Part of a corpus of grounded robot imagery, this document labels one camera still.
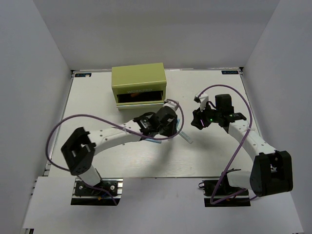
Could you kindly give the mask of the drawer of chest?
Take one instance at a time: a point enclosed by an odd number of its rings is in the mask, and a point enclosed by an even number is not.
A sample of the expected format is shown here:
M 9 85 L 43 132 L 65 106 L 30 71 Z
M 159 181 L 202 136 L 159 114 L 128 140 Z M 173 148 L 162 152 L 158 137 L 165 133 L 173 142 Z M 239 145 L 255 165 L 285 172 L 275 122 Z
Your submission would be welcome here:
M 163 91 L 142 92 L 137 97 L 130 97 L 130 94 L 132 93 L 117 95 L 116 106 L 119 110 L 141 109 L 164 103 Z

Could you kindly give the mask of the green metal drawer chest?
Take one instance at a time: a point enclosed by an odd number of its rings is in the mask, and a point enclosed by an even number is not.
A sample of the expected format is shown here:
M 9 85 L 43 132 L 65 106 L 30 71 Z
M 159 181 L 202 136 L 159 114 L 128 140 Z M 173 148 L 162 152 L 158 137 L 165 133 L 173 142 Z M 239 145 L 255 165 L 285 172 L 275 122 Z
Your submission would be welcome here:
M 167 79 L 163 63 L 113 67 L 111 84 L 116 102 L 117 95 L 148 91 L 163 91 L 166 99 Z

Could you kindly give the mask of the blue capped highlighter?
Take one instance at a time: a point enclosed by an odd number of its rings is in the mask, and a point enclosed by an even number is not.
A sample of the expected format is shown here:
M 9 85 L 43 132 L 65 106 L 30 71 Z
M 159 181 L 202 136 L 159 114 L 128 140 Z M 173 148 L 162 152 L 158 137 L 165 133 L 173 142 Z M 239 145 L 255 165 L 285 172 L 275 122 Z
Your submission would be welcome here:
M 177 123 L 176 123 L 176 130 L 177 130 L 177 133 L 180 132 L 180 129 L 181 129 L 180 119 L 178 118 L 178 119 L 177 119 Z

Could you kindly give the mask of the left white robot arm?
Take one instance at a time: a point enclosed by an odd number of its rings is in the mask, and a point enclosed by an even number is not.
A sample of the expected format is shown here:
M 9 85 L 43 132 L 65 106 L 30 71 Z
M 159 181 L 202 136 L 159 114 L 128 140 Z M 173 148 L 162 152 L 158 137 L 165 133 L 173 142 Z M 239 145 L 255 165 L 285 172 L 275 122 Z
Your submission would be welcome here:
M 103 189 L 103 182 L 92 165 L 95 155 L 129 142 L 151 139 L 156 135 L 172 137 L 177 133 L 176 124 L 176 110 L 163 106 L 156 113 L 144 113 L 118 127 L 98 131 L 86 131 L 79 127 L 63 144 L 61 152 L 70 174 L 80 177 L 86 183 L 86 189 L 97 195 Z

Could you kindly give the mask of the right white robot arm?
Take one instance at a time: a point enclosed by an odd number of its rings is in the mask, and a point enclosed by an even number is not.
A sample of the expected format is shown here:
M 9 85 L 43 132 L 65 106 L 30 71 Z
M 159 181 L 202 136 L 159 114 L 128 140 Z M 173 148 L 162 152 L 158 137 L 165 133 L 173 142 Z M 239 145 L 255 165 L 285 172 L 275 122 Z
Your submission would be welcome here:
M 253 161 L 251 171 L 227 170 L 220 188 L 225 194 L 232 194 L 237 188 L 252 190 L 262 197 L 293 189 L 292 158 L 287 151 L 279 151 L 269 145 L 249 127 L 246 117 L 236 113 L 229 94 L 215 96 L 215 107 L 209 105 L 206 93 L 196 95 L 199 108 L 193 111 L 191 125 L 202 130 L 217 123 L 226 133 L 242 144 L 242 148 Z

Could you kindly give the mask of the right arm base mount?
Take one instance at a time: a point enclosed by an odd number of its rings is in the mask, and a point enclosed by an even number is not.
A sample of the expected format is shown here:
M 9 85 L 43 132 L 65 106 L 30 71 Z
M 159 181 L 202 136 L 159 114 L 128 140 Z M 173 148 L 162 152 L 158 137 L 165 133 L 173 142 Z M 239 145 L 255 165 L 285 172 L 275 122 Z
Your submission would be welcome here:
M 215 205 L 210 203 L 211 196 L 214 188 L 218 182 L 218 179 L 207 179 L 203 180 L 198 184 L 198 187 L 203 190 L 204 194 L 204 205 L 208 207 L 250 207 L 250 197 L 248 190 L 242 192 L 239 195 L 231 196 Z M 241 188 L 230 187 L 229 185 L 223 185 L 223 182 L 218 187 L 213 201 L 222 199 L 228 195 L 239 192 Z

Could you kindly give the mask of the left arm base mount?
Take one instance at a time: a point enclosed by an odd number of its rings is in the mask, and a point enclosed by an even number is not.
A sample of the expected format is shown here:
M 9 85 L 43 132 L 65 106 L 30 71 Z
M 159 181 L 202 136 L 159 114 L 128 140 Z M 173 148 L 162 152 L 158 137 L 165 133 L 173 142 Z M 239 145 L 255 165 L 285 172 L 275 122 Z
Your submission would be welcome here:
M 120 202 L 123 179 L 103 178 L 96 185 L 88 187 L 80 178 L 76 178 L 72 192 L 71 205 L 76 206 L 117 206 Z

